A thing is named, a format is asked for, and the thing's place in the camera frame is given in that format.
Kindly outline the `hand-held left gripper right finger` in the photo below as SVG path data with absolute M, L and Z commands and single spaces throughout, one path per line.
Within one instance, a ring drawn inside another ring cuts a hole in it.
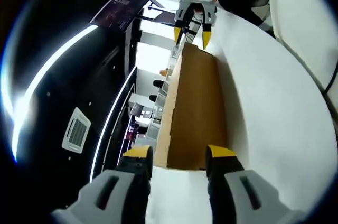
M 206 175 L 213 223 L 279 223 L 284 217 L 278 191 L 245 170 L 228 148 L 206 147 Z

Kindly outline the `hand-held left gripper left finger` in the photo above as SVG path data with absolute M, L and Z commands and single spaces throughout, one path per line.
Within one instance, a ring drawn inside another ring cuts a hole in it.
M 113 170 L 104 170 L 81 188 L 71 206 L 54 210 L 54 222 L 145 223 L 152 169 L 152 147 L 133 147 Z

